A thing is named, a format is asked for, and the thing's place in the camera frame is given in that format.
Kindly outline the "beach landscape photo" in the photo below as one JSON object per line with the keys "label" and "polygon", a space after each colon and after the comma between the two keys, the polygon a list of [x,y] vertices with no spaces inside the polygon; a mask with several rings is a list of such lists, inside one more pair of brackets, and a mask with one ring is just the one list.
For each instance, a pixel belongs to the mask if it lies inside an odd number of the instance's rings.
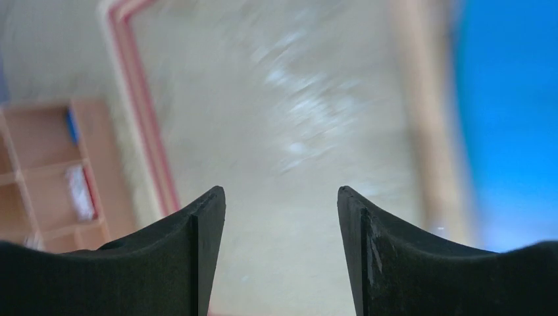
{"label": "beach landscape photo", "polygon": [[557,2],[461,1],[457,106],[483,248],[557,238]]}

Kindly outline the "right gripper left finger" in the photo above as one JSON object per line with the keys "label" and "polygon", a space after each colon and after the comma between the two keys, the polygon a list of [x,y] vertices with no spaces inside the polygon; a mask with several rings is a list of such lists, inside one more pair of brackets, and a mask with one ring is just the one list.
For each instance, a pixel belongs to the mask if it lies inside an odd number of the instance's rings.
{"label": "right gripper left finger", "polygon": [[207,315],[226,198],[183,209],[97,250],[1,243],[2,315]]}

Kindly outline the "brown cardboard backing board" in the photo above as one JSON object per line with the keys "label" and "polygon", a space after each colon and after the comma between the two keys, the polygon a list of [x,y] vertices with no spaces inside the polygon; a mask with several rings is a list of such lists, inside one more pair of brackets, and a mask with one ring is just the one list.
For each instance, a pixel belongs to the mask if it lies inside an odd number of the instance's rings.
{"label": "brown cardboard backing board", "polygon": [[451,1],[389,1],[388,5],[418,155],[424,225],[445,238],[474,246],[478,235],[451,69]]}

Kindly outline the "pink wooden photo frame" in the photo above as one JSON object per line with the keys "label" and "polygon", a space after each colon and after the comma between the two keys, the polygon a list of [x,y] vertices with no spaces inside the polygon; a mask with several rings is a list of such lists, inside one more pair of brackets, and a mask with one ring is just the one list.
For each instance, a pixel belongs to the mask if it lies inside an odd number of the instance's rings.
{"label": "pink wooden photo frame", "polygon": [[131,115],[131,125],[147,167],[155,214],[165,217],[180,209],[178,193],[141,59],[132,19],[154,1],[100,1],[99,23],[113,64],[118,90]]}

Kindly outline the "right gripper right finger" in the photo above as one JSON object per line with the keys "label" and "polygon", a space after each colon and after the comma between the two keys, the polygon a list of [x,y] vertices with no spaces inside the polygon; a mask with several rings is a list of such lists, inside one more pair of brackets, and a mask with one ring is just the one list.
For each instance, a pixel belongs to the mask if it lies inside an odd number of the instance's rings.
{"label": "right gripper right finger", "polygon": [[556,315],[557,242],[503,253],[429,233],[349,186],[338,190],[358,315]]}

